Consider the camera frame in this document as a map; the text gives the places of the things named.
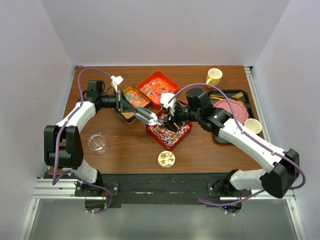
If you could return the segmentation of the red lollipop tin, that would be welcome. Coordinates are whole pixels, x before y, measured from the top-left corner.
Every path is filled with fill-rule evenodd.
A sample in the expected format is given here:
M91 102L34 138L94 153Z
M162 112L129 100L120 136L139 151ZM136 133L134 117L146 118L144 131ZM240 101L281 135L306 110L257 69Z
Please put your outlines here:
M192 131L192 128L193 124L191 122L183 122L182 126L178 127L177 132L161 128L159 125L145 125L146 132L167 151L173 150L181 143Z

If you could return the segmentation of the metal scoop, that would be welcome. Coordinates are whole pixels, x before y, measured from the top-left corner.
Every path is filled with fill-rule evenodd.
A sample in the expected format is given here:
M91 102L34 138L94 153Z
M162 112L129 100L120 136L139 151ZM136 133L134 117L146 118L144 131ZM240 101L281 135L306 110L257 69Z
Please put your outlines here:
M160 126L162 124L154 112L144 107L136 108L134 116L148 126Z

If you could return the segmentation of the black tray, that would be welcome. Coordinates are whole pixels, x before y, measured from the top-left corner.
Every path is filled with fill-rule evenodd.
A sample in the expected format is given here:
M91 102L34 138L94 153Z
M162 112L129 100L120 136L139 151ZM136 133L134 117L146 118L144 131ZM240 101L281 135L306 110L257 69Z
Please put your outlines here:
M227 95L227 97L231 98L232 99L232 96L239 93L239 92L243 92L244 94L244 98L245 98L245 102L241 102L239 101L242 105L244 105L246 107L246 110L249 114L249 118L255 118L255 115L254 115L254 112L253 112L253 109L252 109L252 105L251 105L251 102L250 102L250 99L249 99L249 96L247 94L247 92L245 90L242 90L242 89L227 89L227 90L223 90L223 92ZM209 91L209 94L210 95L221 95L221 93L219 93L217 90L210 90ZM215 99L215 98L211 98L211 102L213 104L215 104L216 102L218 102L220 100L220 98L218 99Z

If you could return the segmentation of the clear glass jar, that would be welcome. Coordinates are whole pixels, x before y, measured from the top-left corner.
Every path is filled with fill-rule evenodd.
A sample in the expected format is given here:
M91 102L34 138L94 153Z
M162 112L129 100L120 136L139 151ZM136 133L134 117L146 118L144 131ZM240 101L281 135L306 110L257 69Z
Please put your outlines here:
M88 139L88 147L94 153L100 155L106 152L107 149L107 141L104 136L101 134L93 134Z

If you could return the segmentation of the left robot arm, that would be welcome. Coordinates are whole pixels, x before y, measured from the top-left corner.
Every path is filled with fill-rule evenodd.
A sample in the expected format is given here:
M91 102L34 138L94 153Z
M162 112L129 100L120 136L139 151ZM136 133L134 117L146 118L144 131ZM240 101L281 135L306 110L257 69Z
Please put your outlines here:
M121 76L112 76L111 87L114 93L105 94L105 83L102 80L90 80L87 91L81 93L74 109L57 124L44 128L44 162L53 167L53 184L62 177L57 174L61 169L64 174L78 179L80 188L92 196L100 196L105 192L101 173L84 159L80 132L102 108L114 109L118 113L134 109L126 100L124 92L118 90L122 81Z

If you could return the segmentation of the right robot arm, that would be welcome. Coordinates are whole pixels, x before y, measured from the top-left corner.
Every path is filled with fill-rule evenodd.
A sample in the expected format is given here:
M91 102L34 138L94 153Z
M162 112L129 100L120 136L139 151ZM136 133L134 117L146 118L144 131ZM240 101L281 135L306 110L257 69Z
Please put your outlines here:
M287 193L300 175L297 151L285 151L259 137L238 121L234 110L213 106L209 94L199 87L189 89L186 98L188 104L183 107L173 93L162 94L160 106L167 114L163 126L175 132L184 122L197 122L203 130L238 147L262 167L232 170L213 184L215 191L233 197L242 190L261 189L278 199Z

